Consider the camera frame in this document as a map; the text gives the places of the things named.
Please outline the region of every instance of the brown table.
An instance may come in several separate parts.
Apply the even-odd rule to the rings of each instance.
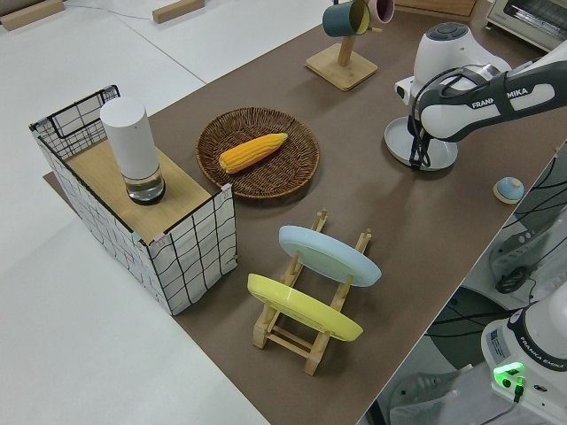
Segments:
[[[481,44],[512,66],[541,56],[500,30],[484,29],[486,7],[471,23]],[[288,112],[321,146],[320,167],[302,197],[237,200],[239,266],[175,317],[271,423],[356,423],[513,212],[494,197],[494,183],[511,175],[530,187],[567,135],[560,110],[478,130],[459,144],[447,170],[412,172],[395,160],[384,129],[408,111],[394,83],[412,75],[423,32],[441,21],[397,12],[382,35],[358,37],[354,51],[378,72],[349,92],[304,66],[336,42],[317,27],[151,117],[157,145],[210,190],[194,149],[201,130],[224,112],[243,106]],[[331,340],[312,377],[302,372],[303,359],[283,347],[252,346],[261,303],[247,292],[246,277],[279,278],[289,259],[278,229],[308,227],[323,207],[325,233],[345,243],[372,229],[367,255],[384,276],[373,287],[351,289],[343,312],[364,332],[352,343]],[[308,270],[296,287],[327,302],[335,290]]]

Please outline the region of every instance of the pink mug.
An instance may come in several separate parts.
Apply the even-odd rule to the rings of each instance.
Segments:
[[[370,25],[387,24],[393,16],[393,0],[365,0],[370,9]]]

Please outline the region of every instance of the white appliance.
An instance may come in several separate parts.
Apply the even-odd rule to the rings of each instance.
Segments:
[[[486,18],[546,51],[567,39],[567,0],[493,0]]]

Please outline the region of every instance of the corn cob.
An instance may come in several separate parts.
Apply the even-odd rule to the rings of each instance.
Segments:
[[[272,133],[240,143],[224,151],[219,157],[219,164],[226,173],[237,173],[277,151],[286,139],[287,133]]]

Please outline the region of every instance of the yellow plate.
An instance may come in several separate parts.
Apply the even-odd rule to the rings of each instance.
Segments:
[[[342,341],[354,341],[362,328],[341,312],[294,288],[259,274],[248,275],[248,290],[286,316]]]

